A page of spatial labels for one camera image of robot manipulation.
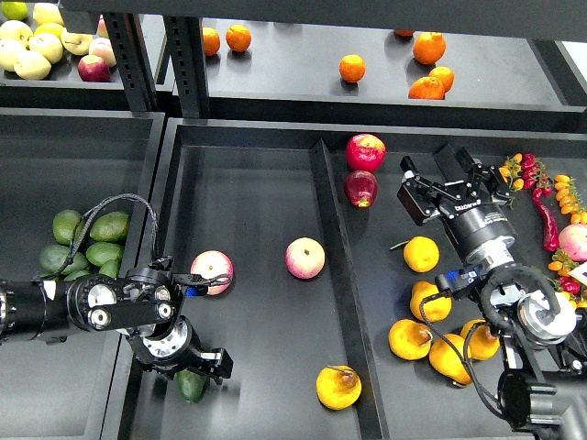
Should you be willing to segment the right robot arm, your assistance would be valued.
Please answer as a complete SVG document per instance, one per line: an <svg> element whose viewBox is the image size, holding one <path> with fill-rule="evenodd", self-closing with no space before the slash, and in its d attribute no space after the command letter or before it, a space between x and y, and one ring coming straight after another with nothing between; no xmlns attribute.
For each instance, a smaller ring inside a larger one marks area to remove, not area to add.
<svg viewBox="0 0 587 440"><path fill-rule="evenodd" d="M504 371L480 399L515 432L536 439L586 436L586 313L574 309L539 270L515 262L516 233L502 208L513 193L494 166L465 148L434 154L442 182L423 177L411 158L397 196L421 226L440 218L462 268L436 277L434 298L466 296L477 303L501 343Z"/></svg>

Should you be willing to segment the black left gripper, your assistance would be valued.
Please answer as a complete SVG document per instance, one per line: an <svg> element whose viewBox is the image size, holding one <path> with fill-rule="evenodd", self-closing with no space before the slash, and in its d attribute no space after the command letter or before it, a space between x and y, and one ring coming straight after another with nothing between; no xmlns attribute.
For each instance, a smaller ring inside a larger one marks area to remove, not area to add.
<svg viewBox="0 0 587 440"><path fill-rule="evenodd" d="M189 370L221 384L232 375L234 362L228 352L223 347L204 352L199 336L184 316L179 317L171 332L162 339L133 335L128 343L144 371L156 372L166 379Z"/></svg>

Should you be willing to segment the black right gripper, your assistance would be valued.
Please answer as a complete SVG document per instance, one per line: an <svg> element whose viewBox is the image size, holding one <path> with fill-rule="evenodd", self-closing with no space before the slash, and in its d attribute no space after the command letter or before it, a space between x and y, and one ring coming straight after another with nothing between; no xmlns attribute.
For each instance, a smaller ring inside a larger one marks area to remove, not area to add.
<svg viewBox="0 0 587 440"><path fill-rule="evenodd" d="M465 267L493 270L514 262L509 248L517 234L498 205L513 201L514 192L498 168L485 165L461 146L446 144L433 153L445 182L422 178L409 156L400 168L404 177L397 197L417 226L440 215L442 202L469 209L444 221L446 234Z"/></svg>

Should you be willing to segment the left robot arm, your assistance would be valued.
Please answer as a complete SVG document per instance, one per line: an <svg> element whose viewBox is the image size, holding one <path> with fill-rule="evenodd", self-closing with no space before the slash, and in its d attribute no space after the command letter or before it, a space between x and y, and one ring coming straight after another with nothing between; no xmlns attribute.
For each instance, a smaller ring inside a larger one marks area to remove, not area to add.
<svg viewBox="0 0 587 440"><path fill-rule="evenodd" d="M206 351L188 318L181 313L185 294L202 294L226 286L229 273L205 278L175 274L173 259L163 256L158 244L158 216L149 206L150 264L134 268L123 278L90 274L59 280L97 215L114 202L110 196L82 215L60 266L33 281L1 282L1 340L4 343L39 340L64 342L78 332L117 331L132 348L139 365L168 380L189 370L215 383L230 378L233 360L223 348Z"/></svg>

